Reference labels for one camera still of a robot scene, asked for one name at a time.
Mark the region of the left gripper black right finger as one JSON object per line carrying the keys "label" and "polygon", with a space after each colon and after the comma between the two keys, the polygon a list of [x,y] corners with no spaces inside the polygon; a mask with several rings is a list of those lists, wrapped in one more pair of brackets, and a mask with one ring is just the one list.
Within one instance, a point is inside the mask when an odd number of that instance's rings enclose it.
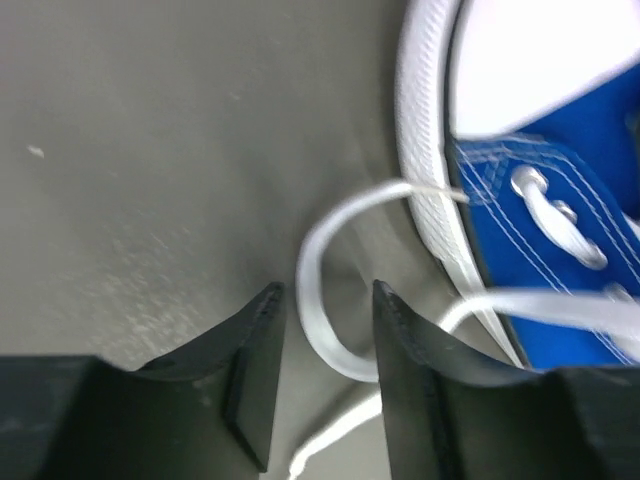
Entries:
{"label": "left gripper black right finger", "polygon": [[373,324],[394,478],[638,477],[637,368],[521,370],[444,332],[380,281]]}

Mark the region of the white shoelace of sneaker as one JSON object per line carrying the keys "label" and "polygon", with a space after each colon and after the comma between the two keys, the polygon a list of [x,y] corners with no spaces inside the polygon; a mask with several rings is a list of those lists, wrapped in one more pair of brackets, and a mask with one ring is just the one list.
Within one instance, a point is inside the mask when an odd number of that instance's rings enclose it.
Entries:
{"label": "white shoelace of sneaker", "polygon": [[[511,185],[524,201],[536,226],[556,246],[589,268],[606,266],[604,253],[580,233],[566,211],[547,200],[547,181],[538,170],[530,166],[516,168]],[[352,196],[333,209],[312,228],[300,250],[296,271],[296,302],[305,336],[329,367],[359,382],[377,382],[377,366],[374,361],[353,354],[335,334],[323,304],[322,257],[333,236],[356,215],[373,206],[418,194],[443,196],[458,203],[469,200],[459,189],[420,185],[404,180],[384,182]],[[482,290],[455,301],[442,315],[438,326],[447,333],[453,333],[467,318],[487,312],[606,334],[630,357],[639,356],[639,300],[622,290],[609,295],[554,293],[527,288]],[[296,451],[289,465],[290,478],[298,478],[312,456],[381,413],[382,396],[379,392],[351,406]]]}

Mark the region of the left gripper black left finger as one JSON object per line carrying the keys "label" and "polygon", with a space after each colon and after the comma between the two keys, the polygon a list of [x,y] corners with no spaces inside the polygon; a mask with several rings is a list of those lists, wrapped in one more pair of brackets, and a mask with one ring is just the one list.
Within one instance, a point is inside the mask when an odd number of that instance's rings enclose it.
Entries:
{"label": "left gripper black left finger", "polygon": [[88,355],[1,360],[5,479],[256,479],[269,465],[284,287],[127,371]]}

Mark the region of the blue sneaker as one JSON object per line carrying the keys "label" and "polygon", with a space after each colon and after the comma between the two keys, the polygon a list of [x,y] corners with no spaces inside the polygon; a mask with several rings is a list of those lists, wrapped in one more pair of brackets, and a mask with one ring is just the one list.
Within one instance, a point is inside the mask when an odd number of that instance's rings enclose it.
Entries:
{"label": "blue sneaker", "polygon": [[420,235],[516,365],[639,362],[639,5],[412,1],[396,73]]}

